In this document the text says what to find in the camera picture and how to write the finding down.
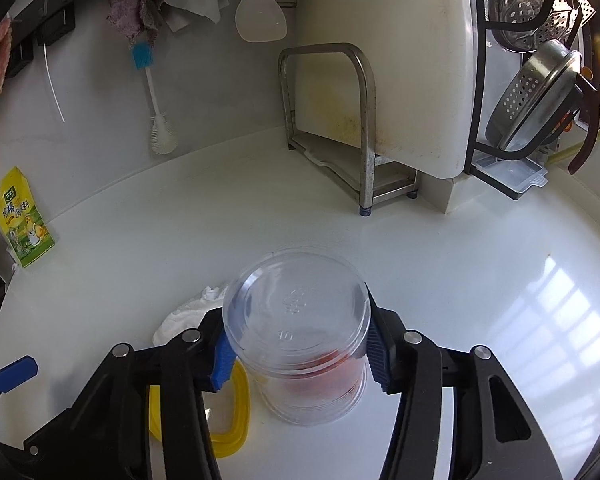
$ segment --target cutting board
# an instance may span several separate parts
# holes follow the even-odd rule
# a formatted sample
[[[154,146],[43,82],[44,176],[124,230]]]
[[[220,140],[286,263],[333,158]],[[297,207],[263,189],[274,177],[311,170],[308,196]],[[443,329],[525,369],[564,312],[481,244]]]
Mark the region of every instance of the cutting board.
[[[376,153],[438,178],[461,173],[474,102],[470,0],[298,0],[298,44],[349,42],[376,78]],[[300,130],[360,145],[358,78],[344,54],[297,58]]]

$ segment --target blue gripper pad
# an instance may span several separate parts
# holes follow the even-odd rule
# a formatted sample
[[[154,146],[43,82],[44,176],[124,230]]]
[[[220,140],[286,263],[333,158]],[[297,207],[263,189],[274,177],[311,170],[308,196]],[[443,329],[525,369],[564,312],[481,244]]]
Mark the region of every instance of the blue gripper pad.
[[[369,332],[366,336],[366,358],[369,360],[374,381],[380,384],[386,393],[391,381],[389,354],[373,318],[369,323]]]
[[[0,370],[0,393],[6,394],[38,374],[38,364],[25,356]]]
[[[147,42],[142,41],[141,43],[136,43],[132,49],[132,53],[138,70],[154,64],[154,55]]]
[[[229,345],[226,333],[222,330],[222,335],[216,343],[216,358],[214,359],[214,370],[211,372],[211,385],[214,393],[222,388],[222,385],[231,377],[231,371],[234,369],[235,352]]]

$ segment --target clear plastic container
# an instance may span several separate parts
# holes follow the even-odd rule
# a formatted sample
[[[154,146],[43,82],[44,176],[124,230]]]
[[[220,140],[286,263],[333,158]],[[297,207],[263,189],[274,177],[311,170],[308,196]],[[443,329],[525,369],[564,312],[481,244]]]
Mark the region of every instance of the clear plastic container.
[[[227,290],[229,343],[270,409],[310,425],[349,412],[366,383],[366,285],[345,260],[301,248],[270,254]]]
[[[474,156],[474,164],[484,173],[516,193],[524,193],[531,186],[543,187],[547,183],[543,168],[528,158],[522,160],[500,160],[493,155],[481,153]]]

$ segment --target spatula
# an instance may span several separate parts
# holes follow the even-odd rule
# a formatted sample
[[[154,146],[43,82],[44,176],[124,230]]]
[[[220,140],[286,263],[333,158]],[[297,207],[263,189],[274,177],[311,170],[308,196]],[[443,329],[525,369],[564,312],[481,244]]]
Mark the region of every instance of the spatula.
[[[262,43],[286,36],[286,19],[275,0],[242,0],[235,11],[235,27],[245,41]]]

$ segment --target yellow seasoning pouch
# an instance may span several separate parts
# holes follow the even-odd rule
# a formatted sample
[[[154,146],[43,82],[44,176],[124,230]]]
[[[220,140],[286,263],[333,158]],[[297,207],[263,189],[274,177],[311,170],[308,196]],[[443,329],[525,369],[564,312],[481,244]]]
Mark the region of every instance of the yellow seasoning pouch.
[[[0,228],[23,267],[55,243],[36,208],[29,183],[18,168],[0,183]]]

